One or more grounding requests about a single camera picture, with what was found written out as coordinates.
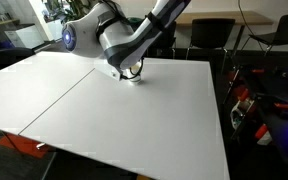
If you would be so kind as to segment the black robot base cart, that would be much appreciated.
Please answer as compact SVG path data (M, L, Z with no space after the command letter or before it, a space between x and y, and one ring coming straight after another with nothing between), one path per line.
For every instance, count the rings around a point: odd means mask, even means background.
M242 147L228 152L231 179L288 180L288 110L274 106L288 103L288 67L242 65L234 77L253 104L233 132Z

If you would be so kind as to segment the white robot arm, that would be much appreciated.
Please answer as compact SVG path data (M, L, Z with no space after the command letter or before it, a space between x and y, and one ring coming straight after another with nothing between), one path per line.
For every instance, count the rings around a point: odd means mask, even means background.
M63 25L62 39L72 54L102 57L117 79L138 81L145 51L177 19L191 0L157 0L136 30L113 0L100 0L84 17Z

